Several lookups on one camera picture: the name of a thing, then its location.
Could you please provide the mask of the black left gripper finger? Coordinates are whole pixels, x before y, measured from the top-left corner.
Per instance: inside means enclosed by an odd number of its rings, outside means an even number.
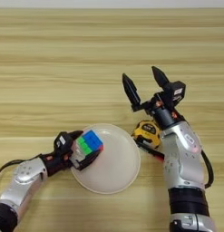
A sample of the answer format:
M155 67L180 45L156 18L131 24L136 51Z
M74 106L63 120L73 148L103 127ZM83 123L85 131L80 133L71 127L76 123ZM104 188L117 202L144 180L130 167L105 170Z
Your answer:
M79 161L79 167L77 169L83 170L87 168L88 166L90 166L97 159L100 153L101 153L100 150L96 150L86 155L82 161Z
M76 140L77 138L79 138L80 136L83 135L83 131L82 130L75 130L69 133L69 135L71 136L71 138L73 140Z

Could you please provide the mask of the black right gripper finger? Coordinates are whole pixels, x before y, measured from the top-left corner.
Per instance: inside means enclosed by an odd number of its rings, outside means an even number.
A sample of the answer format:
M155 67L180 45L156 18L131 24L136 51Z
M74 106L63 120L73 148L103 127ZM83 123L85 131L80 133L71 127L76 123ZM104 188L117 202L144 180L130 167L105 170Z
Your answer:
M151 111L152 104L150 101L146 101L141 103L141 98L137 93L137 88L130 77L128 77L125 73L122 75L122 85L123 89L131 103L131 108L133 111Z
M169 79L167 78L166 74L159 68L152 66L152 72L156 83L166 91L169 88Z

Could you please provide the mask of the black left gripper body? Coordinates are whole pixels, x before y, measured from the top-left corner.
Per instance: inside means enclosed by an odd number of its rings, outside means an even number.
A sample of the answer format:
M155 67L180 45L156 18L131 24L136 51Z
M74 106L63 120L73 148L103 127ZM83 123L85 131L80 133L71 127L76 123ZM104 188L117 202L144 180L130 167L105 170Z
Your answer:
M57 172L70 169L73 166L71 157L73 155L72 147L55 148L53 152L42 154L40 159L44 163L47 175L51 177Z

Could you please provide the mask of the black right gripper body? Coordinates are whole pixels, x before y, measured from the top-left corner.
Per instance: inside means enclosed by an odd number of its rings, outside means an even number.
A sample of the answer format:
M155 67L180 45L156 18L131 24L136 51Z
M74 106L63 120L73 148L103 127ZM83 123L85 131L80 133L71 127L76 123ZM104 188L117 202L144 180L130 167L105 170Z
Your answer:
M148 107L145 111L152 116L162 131L185 120L175 107L170 105L170 102L165 99L165 95L162 92L157 92L153 95L148 101Z

